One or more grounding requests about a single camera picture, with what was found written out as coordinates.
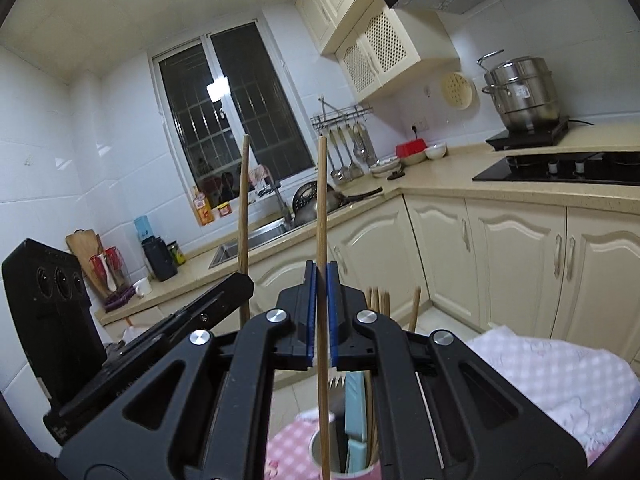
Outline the light wooden chopstick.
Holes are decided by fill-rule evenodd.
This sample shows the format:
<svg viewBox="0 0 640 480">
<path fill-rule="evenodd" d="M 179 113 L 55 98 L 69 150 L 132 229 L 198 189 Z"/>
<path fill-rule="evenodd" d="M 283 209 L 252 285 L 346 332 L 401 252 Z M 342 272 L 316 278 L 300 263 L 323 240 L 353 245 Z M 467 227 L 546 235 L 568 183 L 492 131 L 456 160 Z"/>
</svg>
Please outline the light wooden chopstick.
<svg viewBox="0 0 640 480">
<path fill-rule="evenodd" d="M 240 173 L 240 211 L 238 232 L 238 271 L 248 274 L 248 192 L 250 192 L 250 136 L 243 136 L 242 160 Z"/>
</svg>

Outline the pink cylindrical utensil holder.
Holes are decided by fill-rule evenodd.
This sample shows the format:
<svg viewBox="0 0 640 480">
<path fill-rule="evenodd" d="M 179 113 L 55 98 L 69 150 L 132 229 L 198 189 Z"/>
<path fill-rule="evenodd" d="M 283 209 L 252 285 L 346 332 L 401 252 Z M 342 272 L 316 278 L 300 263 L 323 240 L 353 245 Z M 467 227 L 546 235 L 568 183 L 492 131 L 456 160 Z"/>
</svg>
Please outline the pink cylindrical utensil holder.
<svg viewBox="0 0 640 480">
<path fill-rule="evenodd" d="M 296 428 L 303 430 L 295 442 L 305 451 L 312 475 L 311 479 L 321 479 L 321 442 L 319 409 L 312 408 L 294 418 Z M 380 464 L 367 465 L 362 456 L 364 443 L 352 440 L 344 429 L 344 416 L 335 417 L 329 412 L 330 469 L 332 479 L 381 479 Z"/>
</svg>

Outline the dark brown wooden chopstick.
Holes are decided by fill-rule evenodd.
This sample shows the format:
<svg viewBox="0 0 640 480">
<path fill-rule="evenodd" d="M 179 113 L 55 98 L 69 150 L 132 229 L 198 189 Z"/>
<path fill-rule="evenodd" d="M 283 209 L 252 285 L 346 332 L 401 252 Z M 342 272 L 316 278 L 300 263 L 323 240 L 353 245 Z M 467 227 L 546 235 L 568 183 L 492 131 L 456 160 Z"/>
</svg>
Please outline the dark brown wooden chopstick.
<svg viewBox="0 0 640 480">
<path fill-rule="evenodd" d="M 320 430 L 321 478 L 331 479 L 329 418 L 329 331 L 326 308 L 326 138 L 320 136 L 318 146 L 317 184 L 317 349 L 318 402 Z"/>
</svg>

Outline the dark kitchen window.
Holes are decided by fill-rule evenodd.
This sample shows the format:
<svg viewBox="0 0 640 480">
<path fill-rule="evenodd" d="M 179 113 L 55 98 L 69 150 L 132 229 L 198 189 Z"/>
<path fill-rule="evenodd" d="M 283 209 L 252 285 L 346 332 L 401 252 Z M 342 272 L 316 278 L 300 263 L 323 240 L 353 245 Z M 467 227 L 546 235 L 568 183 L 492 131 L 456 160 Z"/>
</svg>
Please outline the dark kitchen window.
<svg viewBox="0 0 640 480">
<path fill-rule="evenodd" d="M 186 166 L 212 206 L 239 196 L 243 136 L 277 183 L 314 166 L 256 23 L 163 54 L 157 69 Z"/>
</svg>

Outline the black electric kettle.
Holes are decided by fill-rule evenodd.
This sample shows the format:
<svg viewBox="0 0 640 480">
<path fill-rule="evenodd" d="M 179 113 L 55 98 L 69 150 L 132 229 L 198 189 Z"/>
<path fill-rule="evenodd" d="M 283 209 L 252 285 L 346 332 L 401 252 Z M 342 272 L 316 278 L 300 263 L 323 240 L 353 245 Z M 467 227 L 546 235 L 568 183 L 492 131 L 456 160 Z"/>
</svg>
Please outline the black electric kettle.
<svg viewBox="0 0 640 480">
<path fill-rule="evenodd" d="M 149 236 L 141 242 L 146 261 L 159 282 L 167 281 L 178 272 L 174 258 L 166 243 L 158 236 Z"/>
</svg>

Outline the stainless steel sink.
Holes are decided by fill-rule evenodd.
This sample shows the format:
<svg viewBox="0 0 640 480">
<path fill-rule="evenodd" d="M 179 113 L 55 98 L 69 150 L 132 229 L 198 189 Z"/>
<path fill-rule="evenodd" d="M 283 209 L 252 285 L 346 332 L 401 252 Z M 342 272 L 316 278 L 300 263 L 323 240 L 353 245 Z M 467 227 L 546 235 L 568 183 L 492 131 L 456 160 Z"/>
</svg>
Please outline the stainless steel sink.
<svg viewBox="0 0 640 480">
<path fill-rule="evenodd" d="M 247 248 L 249 250 L 255 247 L 265 245 L 277 237 L 284 234 L 288 234 L 293 229 L 283 219 L 270 222 L 248 233 Z M 213 269 L 215 266 L 225 263 L 238 256 L 239 242 L 232 240 L 231 242 L 221 244 L 214 253 L 212 261 L 209 263 L 209 269 Z"/>
</svg>

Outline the red utensil holder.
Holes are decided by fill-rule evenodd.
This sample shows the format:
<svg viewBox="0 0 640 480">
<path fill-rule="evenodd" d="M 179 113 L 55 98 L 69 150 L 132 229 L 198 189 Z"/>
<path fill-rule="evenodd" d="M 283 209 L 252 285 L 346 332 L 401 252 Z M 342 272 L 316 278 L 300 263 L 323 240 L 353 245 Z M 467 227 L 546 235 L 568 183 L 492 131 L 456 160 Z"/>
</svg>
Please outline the red utensil holder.
<svg viewBox="0 0 640 480">
<path fill-rule="evenodd" d="M 90 258 L 93 272 L 106 289 L 104 310 L 115 311 L 134 296 L 124 257 L 115 246 L 107 247 Z"/>
</svg>

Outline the pink checkered tablecloth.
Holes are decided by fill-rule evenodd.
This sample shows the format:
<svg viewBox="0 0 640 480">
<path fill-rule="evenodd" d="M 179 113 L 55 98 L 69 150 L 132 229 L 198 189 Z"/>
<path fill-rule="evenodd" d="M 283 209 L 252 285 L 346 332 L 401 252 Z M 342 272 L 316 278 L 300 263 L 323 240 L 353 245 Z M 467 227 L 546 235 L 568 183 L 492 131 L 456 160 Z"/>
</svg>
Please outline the pink checkered tablecloth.
<svg viewBox="0 0 640 480">
<path fill-rule="evenodd" d="M 264 478 L 320 479 L 320 467 L 311 455 L 311 441 L 319 430 L 316 420 L 296 418 L 268 441 Z"/>
</svg>

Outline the wooden cutting board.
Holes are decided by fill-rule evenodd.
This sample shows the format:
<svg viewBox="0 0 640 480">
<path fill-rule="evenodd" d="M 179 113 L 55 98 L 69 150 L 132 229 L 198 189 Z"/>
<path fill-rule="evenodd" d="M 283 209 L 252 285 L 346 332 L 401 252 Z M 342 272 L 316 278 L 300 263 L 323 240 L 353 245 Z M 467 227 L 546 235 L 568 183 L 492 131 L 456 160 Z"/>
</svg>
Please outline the wooden cutting board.
<svg viewBox="0 0 640 480">
<path fill-rule="evenodd" d="M 79 229 L 66 235 L 65 241 L 70 252 L 79 260 L 80 266 L 88 278 L 97 280 L 100 276 L 96 273 L 92 258 L 103 249 L 99 235 L 93 229 Z"/>
</svg>

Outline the chrome faucet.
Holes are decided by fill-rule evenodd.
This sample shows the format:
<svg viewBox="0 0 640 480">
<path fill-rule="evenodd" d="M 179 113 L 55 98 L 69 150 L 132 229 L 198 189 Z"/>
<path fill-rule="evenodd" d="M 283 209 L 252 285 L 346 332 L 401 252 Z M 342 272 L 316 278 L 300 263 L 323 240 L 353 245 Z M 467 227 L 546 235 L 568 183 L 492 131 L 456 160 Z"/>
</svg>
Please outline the chrome faucet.
<svg viewBox="0 0 640 480">
<path fill-rule="evenodd" d="M 288 227 L 288 228 L 292 228 L 292 226 L 294 226 L 294 219 L 292 216 L 292 212 L 290 211 L 290 208 L 288 208 L 288 204 L 286 203 L 286 201 L 283 199 L 279 188 L 280 188 L 280 184 L 277 181 L 273 181 L 270 180 L 269 181 L 269 188 L 270 188 L 270 192 L 274 195 L 274 197 L 276 198 L 277 201 L 277 205 L 280 211 L 280 216 L 283 220 L 283 223 Z"/>
</svg>

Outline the steel wok in sink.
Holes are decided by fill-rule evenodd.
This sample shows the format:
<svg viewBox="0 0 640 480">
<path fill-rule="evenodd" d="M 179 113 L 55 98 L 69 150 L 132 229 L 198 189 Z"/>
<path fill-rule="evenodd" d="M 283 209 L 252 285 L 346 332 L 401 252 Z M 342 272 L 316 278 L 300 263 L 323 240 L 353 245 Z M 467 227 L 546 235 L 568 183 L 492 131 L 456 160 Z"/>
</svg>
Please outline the steel wok in sink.
<svg viewBox="0 0 640 480">
<path fill-rule="evenodd" d="M 379 186 L 369 192 L 345 195 L 328 184 L 326 186 L 326 212 L 330 214 L 337 209 L 353 203 L 361 202 L 362 200 L 366 200 L 367 198 L 381 194 L 382 192 L 383 188 L 382 186 Z M 317 197 L 317 181 L 307 182 L 296 191 L 292 201 L 294 214 L 293 226 L 298 228 L 299 226 L 303 226 L 317 218 Z"/>
</svg>

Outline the hanging utensil rack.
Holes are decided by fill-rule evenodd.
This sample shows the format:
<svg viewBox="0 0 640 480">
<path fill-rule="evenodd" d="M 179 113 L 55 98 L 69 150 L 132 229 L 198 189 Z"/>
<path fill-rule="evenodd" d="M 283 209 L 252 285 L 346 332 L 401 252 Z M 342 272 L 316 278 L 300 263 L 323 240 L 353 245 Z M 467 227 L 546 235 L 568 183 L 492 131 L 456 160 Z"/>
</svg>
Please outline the hanging utensil rack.
<svg viewBox="0 0 640 480">
<path fill-rule="evenodd" d="M 318 136 L 326 138 L 331 179 L 342 185 L 363 177 L 378 163 L 366 125 L 372 107 L 354 104 L 338 108 L 322 94 L 317 100 L 320 110 L 310 121 Z"/>
</svg>

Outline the red container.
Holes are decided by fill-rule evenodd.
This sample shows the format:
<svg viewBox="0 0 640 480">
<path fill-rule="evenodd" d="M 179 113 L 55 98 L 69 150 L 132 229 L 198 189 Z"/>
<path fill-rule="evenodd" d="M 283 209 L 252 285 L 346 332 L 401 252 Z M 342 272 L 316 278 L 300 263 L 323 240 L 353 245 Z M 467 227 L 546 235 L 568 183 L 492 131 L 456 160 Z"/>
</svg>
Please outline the red container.
<svg viewBox="0 0 640 480">
<path fill-rule="evenodd" d="M 426 150 L 426 143 L 423 139 L 414 139 L 395 146 L 396 156 L 407 158 L 415 154 L 423 153 Z"/>
</svg>

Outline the black gas stove top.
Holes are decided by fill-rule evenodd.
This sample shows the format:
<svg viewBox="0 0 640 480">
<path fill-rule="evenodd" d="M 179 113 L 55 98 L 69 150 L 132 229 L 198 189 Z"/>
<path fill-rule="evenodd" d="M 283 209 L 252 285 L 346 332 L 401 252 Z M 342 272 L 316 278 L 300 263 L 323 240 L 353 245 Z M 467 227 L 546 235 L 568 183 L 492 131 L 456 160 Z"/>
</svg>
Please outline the black gas stove top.
<svg viewBox="0 0 640 480">
<path fill-rule="evenodd" d="M 558 182 L 638 186 L 638 152 L 581 152 L 506 156 L 476 182 Z"/>
</svg>

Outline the cream upper lattice cabinet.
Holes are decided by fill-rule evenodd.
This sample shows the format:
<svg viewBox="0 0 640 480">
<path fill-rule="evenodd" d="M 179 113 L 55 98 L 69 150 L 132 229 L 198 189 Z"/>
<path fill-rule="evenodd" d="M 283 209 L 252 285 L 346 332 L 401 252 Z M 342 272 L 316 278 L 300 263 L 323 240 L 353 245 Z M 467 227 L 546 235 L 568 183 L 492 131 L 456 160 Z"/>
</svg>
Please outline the cream upper lattice cabinet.
<svg viewBox="0 0 640 480">
<path fill-rule="evenodd" d="M 332 54 L 358 103 L 387 96 L 458 54 L 438 15 L 385 0 L 296 0 L 314 46 Z"/>
</svg>

